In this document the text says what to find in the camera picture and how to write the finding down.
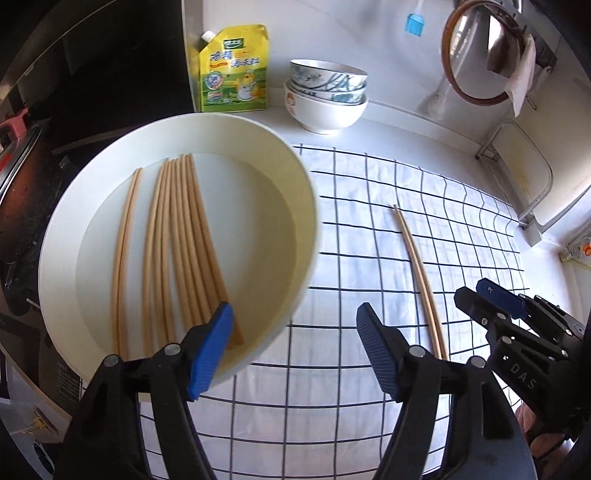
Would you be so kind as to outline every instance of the bundle of chopsticks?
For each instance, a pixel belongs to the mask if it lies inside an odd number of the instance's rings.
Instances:
[[[441,328],[441,320],[437,312],[437,306],[435,305],[435,299],[433,297],[433,291],[429,284],[429,279],[425,273],[425,265],[421,259],[421,255],[417,250],[417,246],[414,243],[413,236],[410,233],[406,220],[402,211],[398,206],[394,206],[394,212],[400,224],[400,230],[402,232],[402,238],[408,250],[408,256],[410,257],[411,265],[413,266],[414,277],[417,280],[418,288],[421,293],[423,301],[423,308],[425,311],[425,317],[427,318],[427,325],[429,328],[429,337],[431,339],[431,347],[433,355],[439,360],[449,361],[449,353],[443,337]]]
[[[141,168],[135,171],[127,194],[113,266],[112,337],[116,353],[123,359],[129,358],[125,317],[127,255],[141,174]],[[172,277],[185,331],[207,323],[219,303],[229,301],[192,155],[165,160],[152,196],[142,272],[142,332],[146,356],[177,341]],[[242,334],[235,323],[228,348],[242,342]]]

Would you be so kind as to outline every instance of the white cap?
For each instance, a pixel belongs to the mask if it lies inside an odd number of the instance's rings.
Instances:
[[[216,34],[213,33],[211,30],[207,30],[201,38],[204,39],[207,43],[210,43],[214,38],[216,38]]]

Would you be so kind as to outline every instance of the pink handle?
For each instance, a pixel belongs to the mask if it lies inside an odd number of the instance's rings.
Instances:
[[[19,112],[18,115],[8,118],[4,120],[4,122],[0,122],[0,129],[9,128],[14,136],[13,140],[16,140],[21,135],[27,133],[27,126],[25,125],[25,121],[22,119],[22,117],[27,113],[29,113],[29,109],[24,108]]]

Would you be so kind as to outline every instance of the checkered tablecloth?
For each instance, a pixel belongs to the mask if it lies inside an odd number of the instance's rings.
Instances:
[[[391,206],[404,212],[456,362],[487,358],[485,330],[453,303],[483,277],[519,293],[525,275],[515,212],[492,196],[387,158],[297,145],[320,195],[322,244],[290,324],[252,365],[190,404],[220,480],[372,478],[400,405],[378,385],[355,330],[368,301],[410,344],[430,349],[420,295]],[[518,397],[505,387],[509,401]],[[426,471],[439,466],[449,398],[440,399]],[[168,478],[152,412],[142,405],[152,472]]]

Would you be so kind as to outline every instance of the white bowl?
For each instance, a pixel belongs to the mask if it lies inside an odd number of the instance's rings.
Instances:
[[[367,72],[321,60],[292,60],[291,80],[297,85],[324,92],[351,92],[365,87]]]
[[[131,176],[140,167],[126,316],[130,358],[144,356],[141,273],[150,201],[158,164],[182,153],[195,156],[212,240],[245,338],[224,354],[214,385],[264,351],[308,286],[317,254],[317,200],[306,168],[287,143],[259,123],[222,113],[193,113],[141,127],[80,172],[43,240],[43,318],[57,351],[85,381],[113,352],[109,306],[116,237]],[[185,330],[180,318],[175,320],[178,341]]]
[[[311,98],[291,90],[287,86],[288,81],[284,84],[285,108],[310,132],[328,135],[350,127],[363,114],[368,104],[365,95],[358,105]]]
[[[294,92],[299,92],[302,95],[307,95],[312,98],[322,98],[323,100],[329,100],[331,102],[352,103],[354,105],[361,103],[363,93],[365,92],[365,87],[351,92],[323,92],[321,90],[309,90],[294,83],[291,79],[288,80],[287,86]]]

